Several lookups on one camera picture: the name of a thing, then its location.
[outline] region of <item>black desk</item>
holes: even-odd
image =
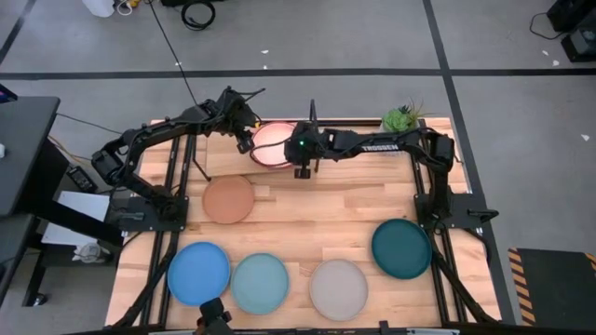
[[[47,139],[59,104],[58,98],[51,97],[0,104],[0,143],[6,147],[6,156],[0,159],[0,261],[15,258],[5,265],[0,303],[26,248],[43,249],[35,233],[37,218],[97,238],[111,250],[122,245],[119,229],[53,200],[69,166]],[[43,274],[34,277],[41,281]]]

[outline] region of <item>wooden table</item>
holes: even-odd
[[[454,138],[449,118],[426,121],[429,127]],[[353,129],[373,132],[378,127]],[[142,177],[151,183],[163,183],[169,148],[170,143],[162,143],[145,152]],[[201,137],[197,149],[198,161],[210,175],[247,177],[254,186],[256,203],[243,222],[232,225],[210,222],[201,208],[201,195],[207,183],[192,168],[187,190],[188,224],[180,235],[179,249],[197,241],[210,241],[227,252],[233,266],[254,252],[270,252],[284,261],[291,278],[291,292],[286,301],[270,315],[242,312],[228,289],[222,299],[233,317],[230,327],[376,328],[380,320],[387,320],[392,328],[440,325],[430,270],[412,280],[398,280],[385,275],[373,262],[370,252],[373,232],[381,222],[390,218],[416,221],[415,184],[408,154],[361,154],[339,163],[321,161],[320,171],[318,174],[313,171],[311,180],[296,180],[292,169],[267,171],[247,155],[238,154],[234,138],[217,134],[208,139]],[[178,157],[182,160],[183,146],[180,150]],[[428,183],[425,170],[423,176]],[[467,191],[461,164],[454,165],[449,178],[454,192]],[[451,230],[451,240],[462,282],[489,315],[500,318],[482,243],[458,229]],[[123,251],[106,324],[119,319],[145,285],[153,241],[154,233],[144,233]],[[326,319],[309,298],[311,274],[319,263],[332,259],[355,262],[368,280],[366,307],[350,321]],[[452,291],[444,277],[443,283],[450,317],[455,320]],[[151,322],[157,320],[161,291],[158,287],[154,295]],[[171,298],[167,328],[194,328],[199,317],[198,307],[184,306]]]

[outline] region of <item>gray floor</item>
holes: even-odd
[[[553,0],[433,0],[452,69],[560,69],[572,64],[558,41],[528,32],[529,19]],[[0,0],[0,38],[25,1]],[[156,6],[187,70],[315,68],[438,69],[427,16],[417,0],[229,0],[205,32],[184,29],[179,14]],[[536,29],[553,34],[543,18]],[[553,67],[557,60],[559,66]],[[176,71],[147,5],[129,17],[91,17],[79,1],[37,0],[0,73]],[[595,187],[596,77],[456,77],[457,95],[508,269],[509,247],[596,253],[589,201]],[[60,112],[123,130],[191,105],[182,79],[3,81],[21,95],[55,95]],[[227,85],[267,91],[251,102],[265,117],[305,116],[311,98],[320,116],[379,116],[409,98],[425,111],[451,115],[440,76],[301,76],[193,78],[199,100]],[[584,141],[581,135],[591,136]],[[52,135],[74,154],[90,156],[110,133],[57,119]],[[50,271],[48,305],[20,307],[23,263],[0,309],[8,334],[63,333],[101,326],[114,271]],[[68,281],[66,287],[55,283]],[[515,301],[512,283],[508,283]],[[31,322],[17,322],[27,318]]]

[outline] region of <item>succulent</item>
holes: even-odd
[[[413,100],[407,105],[392,109],[383,116],[383,127],[387,131],[402,132],[416,128],[418,118],[424,116],[421,113],[422,103],[416,106]]]

